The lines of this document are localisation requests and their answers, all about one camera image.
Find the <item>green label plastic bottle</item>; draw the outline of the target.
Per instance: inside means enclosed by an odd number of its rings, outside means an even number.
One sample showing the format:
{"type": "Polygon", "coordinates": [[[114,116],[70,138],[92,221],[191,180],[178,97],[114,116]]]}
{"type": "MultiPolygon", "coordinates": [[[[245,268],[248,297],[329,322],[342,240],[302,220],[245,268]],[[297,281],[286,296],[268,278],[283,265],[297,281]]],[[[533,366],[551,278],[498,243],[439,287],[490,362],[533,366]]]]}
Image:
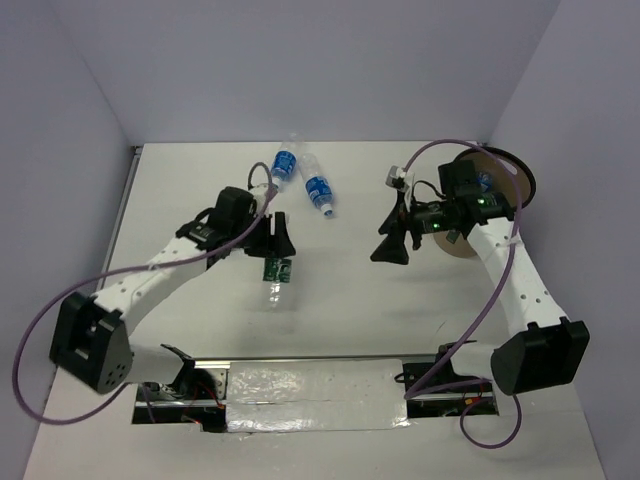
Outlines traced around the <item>green label plastic bottle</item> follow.
{"type": "Polygon", "coordinates": [[[293,298],[291,293],[292,260],[267,258],[264,260],[262,284],[264,302],[270,311],[285,310],[293,298]]]}

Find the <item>tan cylindrical bin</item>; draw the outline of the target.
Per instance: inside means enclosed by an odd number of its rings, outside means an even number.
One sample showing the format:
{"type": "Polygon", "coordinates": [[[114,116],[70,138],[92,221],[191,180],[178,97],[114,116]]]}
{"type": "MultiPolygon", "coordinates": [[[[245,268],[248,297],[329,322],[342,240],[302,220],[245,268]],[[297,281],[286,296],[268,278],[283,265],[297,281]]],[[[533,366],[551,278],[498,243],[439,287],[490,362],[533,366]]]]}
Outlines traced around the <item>tan cylindrical bin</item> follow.
{"type": "Polygon", "coordinates": [[[496,213],[509,205],[514,212],[517,208],[517,193],[521,196],[521,207],[525,208],[536,194],[536,179],[530,167],[516,155],[492,146],[484,150],[493,154],[498,163],[489,155],[477,149],[468,148],[459,153],[453,163],[472,164],[476,174],[476,184],[480,188],[479,207],[496,213]]]}

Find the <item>Pocari Sweat plastic bottle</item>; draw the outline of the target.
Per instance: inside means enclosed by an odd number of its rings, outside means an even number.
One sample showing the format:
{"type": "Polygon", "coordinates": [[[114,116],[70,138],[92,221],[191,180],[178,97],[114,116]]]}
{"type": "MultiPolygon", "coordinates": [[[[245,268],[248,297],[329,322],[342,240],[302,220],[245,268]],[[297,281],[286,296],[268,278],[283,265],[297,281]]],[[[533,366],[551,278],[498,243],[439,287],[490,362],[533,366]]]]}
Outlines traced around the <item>Pocari Sweat plastic bottle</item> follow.
{"type": "Polygon", "coordinates": [[[323,174],[318,158],[313,153],[303,154],[299,160],[299,171],[311,203],[325,217],[332,217],[334,215],[334,195],[323,174]]]}

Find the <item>dark blue label bottle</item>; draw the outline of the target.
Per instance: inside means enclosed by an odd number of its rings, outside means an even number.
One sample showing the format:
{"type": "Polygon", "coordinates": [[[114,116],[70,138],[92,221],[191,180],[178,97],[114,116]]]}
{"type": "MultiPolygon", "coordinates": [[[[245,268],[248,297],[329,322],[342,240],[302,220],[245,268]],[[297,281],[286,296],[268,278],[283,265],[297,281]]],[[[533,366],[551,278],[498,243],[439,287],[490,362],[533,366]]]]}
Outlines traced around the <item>dark blue label bottle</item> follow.
{"type": "Polygon", "coordinates": [[[303,151],[304,141],[295,133],[290,134],[279,146],[270,169],[277,191],[282,191],[290,182],[303,151]]]}

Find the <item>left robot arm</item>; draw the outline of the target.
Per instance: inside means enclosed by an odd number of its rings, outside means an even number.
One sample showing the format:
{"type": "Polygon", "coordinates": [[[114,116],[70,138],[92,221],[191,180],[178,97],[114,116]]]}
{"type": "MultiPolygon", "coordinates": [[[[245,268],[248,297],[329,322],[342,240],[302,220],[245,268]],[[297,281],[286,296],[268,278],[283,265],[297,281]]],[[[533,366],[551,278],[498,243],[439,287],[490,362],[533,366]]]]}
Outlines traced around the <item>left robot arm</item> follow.
{"type": "Polygon", "coordinates": [[[183,224],[145,265],[89,296],[66,296],[50,360],[98,394],[125,383],[153,382],[173,398],[188,396],[204,373],[191,355],[166,343],[135,346],[129,338],[172,293],[234,250],[264,260],[293,257],[285,214],[266,211],[276,193],[267,184],[226,187],[214,206],[183,224]]]}

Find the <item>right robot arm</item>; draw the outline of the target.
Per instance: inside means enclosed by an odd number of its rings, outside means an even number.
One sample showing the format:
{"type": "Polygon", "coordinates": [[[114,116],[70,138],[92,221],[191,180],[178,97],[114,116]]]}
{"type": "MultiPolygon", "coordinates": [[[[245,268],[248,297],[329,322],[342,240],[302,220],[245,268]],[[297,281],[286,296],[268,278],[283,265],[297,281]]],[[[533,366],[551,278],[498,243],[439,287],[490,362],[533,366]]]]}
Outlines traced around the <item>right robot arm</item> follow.
{"type": "Polygon", "coordinates": [[[483,263],[494,291],[487,306],[502,306],[508,340],[498,346],[477,344],[471,335],[440,348],[435,364],[406,390],[414,398],[438,390],[456,391],[467,381],[492,382],[508,395],[570,383],[590,340],[582,321],[570,320],[553,299],[519,234],[517,212],[536,193],[529,167],[510,153],[489,147],[466,150],[438,168],[436,200],[416,199],[418,180],[406,168],[390,169],[386,184],[396,201],[378,232],[383,240],[371,254],[373,262],[406,265],[412,250],[432,235],[451,255],[465,246],[483,263]]]}

